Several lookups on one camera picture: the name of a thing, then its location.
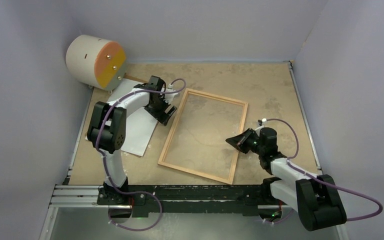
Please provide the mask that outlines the glossy printed photo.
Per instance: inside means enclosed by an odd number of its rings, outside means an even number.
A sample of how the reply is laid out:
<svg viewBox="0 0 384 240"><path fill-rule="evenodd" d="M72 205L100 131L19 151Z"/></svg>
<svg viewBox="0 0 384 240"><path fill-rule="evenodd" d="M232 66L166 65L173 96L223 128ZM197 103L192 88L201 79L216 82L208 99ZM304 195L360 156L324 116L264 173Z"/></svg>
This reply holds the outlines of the glossy printed photo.
<svg viewBox="0 0 384 240"><path fill-rule="evenodd" d="M100 108L106 104L112 105L119 98L131 92L134 86L141 84L139 81L123 78L115 88L115 93L112 96L105 97L103 100L96 102L95 105ZM121 148L114 153L119 154L123 151L131 155L143 157L157 124L158 121L144 107L131 113L126 118L126 131L121 136L124 142Z"/></svg>

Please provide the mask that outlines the wooden picture frame with glass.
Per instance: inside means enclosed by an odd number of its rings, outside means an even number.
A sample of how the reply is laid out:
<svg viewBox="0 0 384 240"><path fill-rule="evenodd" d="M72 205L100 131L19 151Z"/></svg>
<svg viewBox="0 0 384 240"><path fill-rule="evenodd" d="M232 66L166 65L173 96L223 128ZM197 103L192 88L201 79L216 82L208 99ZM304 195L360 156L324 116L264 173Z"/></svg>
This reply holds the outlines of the wooden picture frame with glass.
<svg viewBox="0 0 384 240"><path fill-rule="evenodd" d="M239 151L226 139L244 131L245 101L187 88L158 164L231 185Z"/></svg>

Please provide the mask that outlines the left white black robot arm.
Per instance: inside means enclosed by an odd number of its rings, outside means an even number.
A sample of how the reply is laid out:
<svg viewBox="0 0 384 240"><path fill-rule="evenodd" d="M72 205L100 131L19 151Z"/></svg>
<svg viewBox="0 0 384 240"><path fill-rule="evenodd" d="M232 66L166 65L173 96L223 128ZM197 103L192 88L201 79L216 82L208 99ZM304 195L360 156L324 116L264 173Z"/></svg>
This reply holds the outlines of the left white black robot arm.
<svg viewBox="0 0 384 240"><path fill-rule="evenodd" d="M87 139L102 158L105 180L99 190L99 200L112 200L118 205L129 199L128 178L124 172L121 148L126 140L127 119L144 109L160 124L166 126L177 108L171 105L182 89L173 89L158 76L147 83L135 85L113 103L98 101L92 111Z"/></svg>

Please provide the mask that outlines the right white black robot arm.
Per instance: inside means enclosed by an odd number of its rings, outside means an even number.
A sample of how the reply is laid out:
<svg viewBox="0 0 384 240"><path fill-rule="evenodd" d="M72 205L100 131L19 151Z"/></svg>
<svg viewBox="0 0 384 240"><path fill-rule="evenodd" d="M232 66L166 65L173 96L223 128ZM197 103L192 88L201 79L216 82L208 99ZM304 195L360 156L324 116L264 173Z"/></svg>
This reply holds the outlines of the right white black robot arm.
<svg viewBox="0 0 384 240"><path fill-rule="evenodd" d="M264 202L272 204L279 200L287 204L298 213L308 231L346 223L347 214L333 178L308 173L292 164L278 150L277 132L273 128L249 128L225 141L241 153L257 154L260 166L272 175L261 185Z"/></svg>

